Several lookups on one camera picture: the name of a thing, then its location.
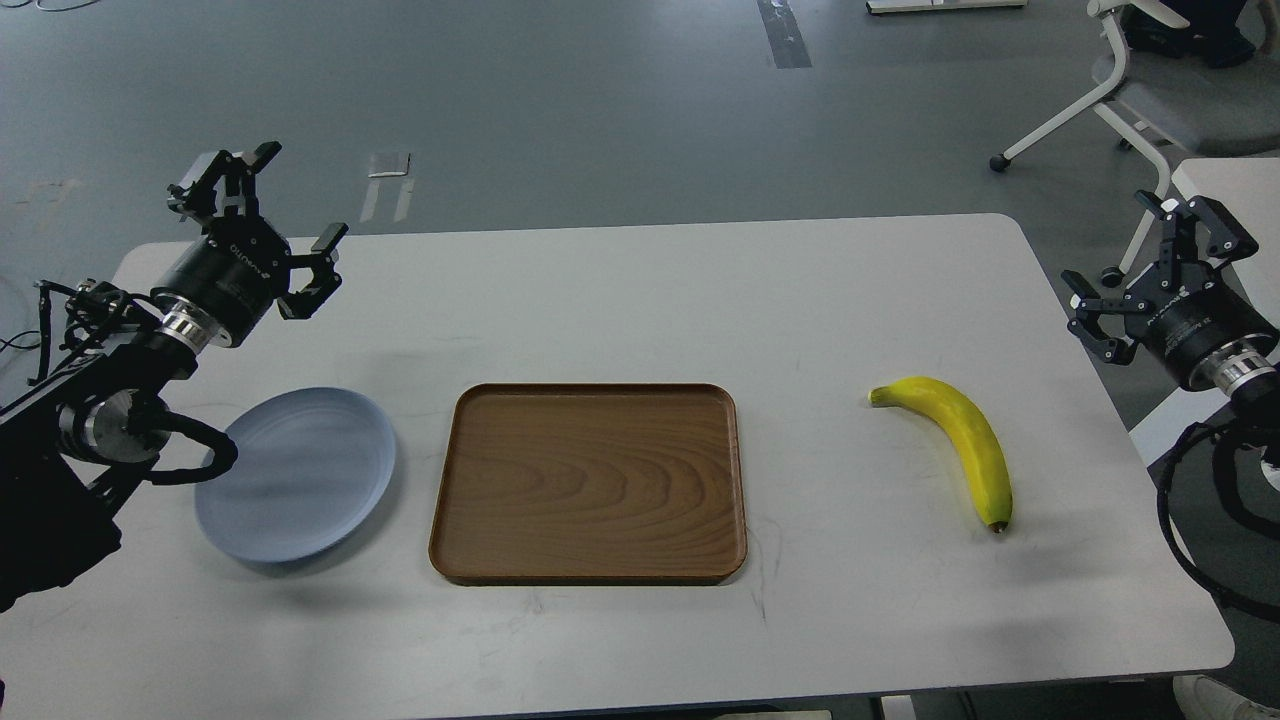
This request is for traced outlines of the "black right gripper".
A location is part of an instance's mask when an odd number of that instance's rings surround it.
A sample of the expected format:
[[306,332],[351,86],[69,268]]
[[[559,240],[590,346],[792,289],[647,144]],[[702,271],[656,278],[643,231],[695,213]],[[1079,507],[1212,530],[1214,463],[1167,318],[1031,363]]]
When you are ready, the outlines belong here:
[[1140,323],[1140,345],[1190,392],[1233,393],[1274,373],[1268,355],[1277,347],[1277,328],[1217,281],[1224,268],[1260,251],[1253,234],[1216,199],[1160,201],[1146,190],[1135,199],[1162,217],[1152,264],[1157,292],[1147,300],[1103,299],[1083,274],[1064,270],[1074,311],[1069,332],[1102,363],[1126,366],[1137,355],[1137,341],[1107,334],[1101,319],[1149,313]]

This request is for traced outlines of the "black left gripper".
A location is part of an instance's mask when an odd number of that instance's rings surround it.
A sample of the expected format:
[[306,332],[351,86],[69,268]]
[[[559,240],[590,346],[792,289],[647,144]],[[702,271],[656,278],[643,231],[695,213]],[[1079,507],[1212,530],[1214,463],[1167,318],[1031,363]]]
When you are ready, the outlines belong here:
[[[205,240],[193,242],[150,290],[154,304],[169,310],[188,304],[218,325],[215,345],[236,348],[276,301],[287,320],[310,319],[340,287],[338,243],[349,227],[332,223],[310,252],[292,255],[291,246],[261,215],[257,174],[283,150],[268,141],[246,152],[216,150],[196,158],[180,182],[166,187],[168,208],[193,220]],[[224,231],[265,238],[224,238]],[[308,270],[310,281],[291,290],[293,272]]]

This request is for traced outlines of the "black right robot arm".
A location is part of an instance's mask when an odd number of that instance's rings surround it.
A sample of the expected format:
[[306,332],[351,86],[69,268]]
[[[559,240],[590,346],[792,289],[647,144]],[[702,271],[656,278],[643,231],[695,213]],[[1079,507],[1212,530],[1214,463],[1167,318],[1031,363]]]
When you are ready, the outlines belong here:
[[1126,365],[1143,348],[1180,388],[1225,395],[1230,421],[1192,423],[1170,448],[1156,482],[1158,524],[1178,564],[1219,606],[1275,623],[1275,603],[1225,585],[1188,557],[1170,516],[1179,464],[1197,445],[1210,442],[1213,488],[1226,515],[1257,536],[1271,541],[1279,536],[1275,520],[1245,506],[1236,461],[1239,452],[1277,447],[1277,368],[1268,359],[1277,347],[1277,328],[1222,278],[1225,268],[1256,255],[1260,246],[1219,200],[1161,200],[1144,190],[1135,196],[1162,220],[1156,259],[1132,281],[1107,269],[1102,282],[1120,288],[1116,297],[1102,296],[1078,272],[1064,272],[1074,307],[1068,328],[1103,363]]

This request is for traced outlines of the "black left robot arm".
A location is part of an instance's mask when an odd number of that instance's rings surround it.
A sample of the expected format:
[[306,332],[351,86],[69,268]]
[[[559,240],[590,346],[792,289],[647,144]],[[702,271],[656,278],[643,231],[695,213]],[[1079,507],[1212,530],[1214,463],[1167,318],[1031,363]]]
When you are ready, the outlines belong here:
[[260,210],[256,179],[280,150],[207,152],[169,187],[169,208],[201,236],[150,292],[38,283],[38,372],[3,410],[4,609],[116,552],[115,516],[143,483],[195,484],[236,462],[233,439],[172,411],[161,391],[207,346],[242,345],[269,307],[307,319],[340,286],[346,224],[297,254]]

